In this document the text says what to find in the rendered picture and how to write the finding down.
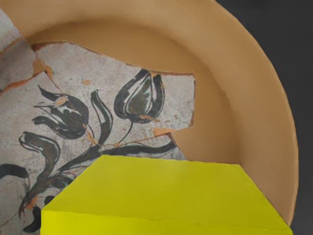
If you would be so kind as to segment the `tan plate with flower painting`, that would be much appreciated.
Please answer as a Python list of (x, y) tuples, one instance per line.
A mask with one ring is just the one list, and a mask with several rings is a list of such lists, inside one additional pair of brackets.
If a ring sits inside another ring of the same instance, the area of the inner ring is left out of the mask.
[(298, 144), (285, 90), (258, 42), (216, 0), (0, 0), (31, 43), (69, 41), (154, 71), (193, 73), (187, 159), (240, 164), (287, 224)]

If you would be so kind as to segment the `yellow block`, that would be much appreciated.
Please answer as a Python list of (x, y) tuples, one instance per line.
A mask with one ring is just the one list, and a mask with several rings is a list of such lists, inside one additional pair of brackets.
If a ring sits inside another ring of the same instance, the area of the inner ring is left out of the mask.
[(245, 171), (104, 155), (42, 209), (40, 235), (292, 235)]

